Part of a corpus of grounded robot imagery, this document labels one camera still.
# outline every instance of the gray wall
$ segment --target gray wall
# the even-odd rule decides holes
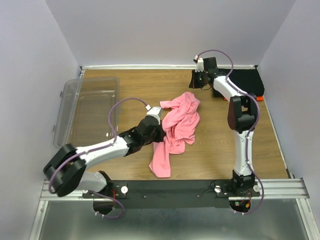
[[[2,0],[0,23],[0,239],[26,240],[56,151],[59,93],[79,68],[44,0]]]
[[[80,65],[259,64],[295,0],[46,0]],[[219,58],[220,64],[229,64]]]
[[[288,168],[320,224],[320,1],[297,0],[259,66]]]

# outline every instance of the plastic bin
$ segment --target plastic bin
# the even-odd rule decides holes
[[[53,144],[61,148],[67,143],[85,147],[113,138],[108,114],[119,100],[116,77],[69,80],[63,89]],[[111,115],[118,129],[118,109]]]

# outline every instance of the glass panel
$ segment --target glass panel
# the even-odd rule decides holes
[[[267,199],[247,216],[223,208],[128,209],[116,220],[95,216],[90,201],[52,201],[42,240],[304,240],[295,199]]]

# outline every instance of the pink cloth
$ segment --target pink cloth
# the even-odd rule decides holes
[[[158,178],[171,176],[169,154],[182,154],[185,142],[195,142],[195,129],[200,121],[197,108],[200,101],[191,92],[185,92],[172,101],[161,101],[163,109],[171,109],[162,121],[166,133],[163,142],[153,143],[153,159],[149,168]]]

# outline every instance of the wooden table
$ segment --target wooden table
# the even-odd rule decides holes
[[[228,102],[213,98],[211,91],[190,89],[190,70],[86,70],[85,78],[117,77],[120,82],[119,99],[142,98],[151,106],[159,101],[172,100],[184,92],[192,92],[201,101],[198,108],[200,123],[195,130],[195,143],[186,144],[185,152],[170,155],[170,180],[230,179],[235,164],[235,137],[227,123]],[[253,167],[262,179],[288,178],[274,130],[264,102],[260,102],[261,119],[254,131]],[[119,130],[136,126],[146,110],[136,101],[121,105]],[[105,171],[113,180],[155,180],[148,165],[153,146],[127,157],[112,159],[89,171]]]

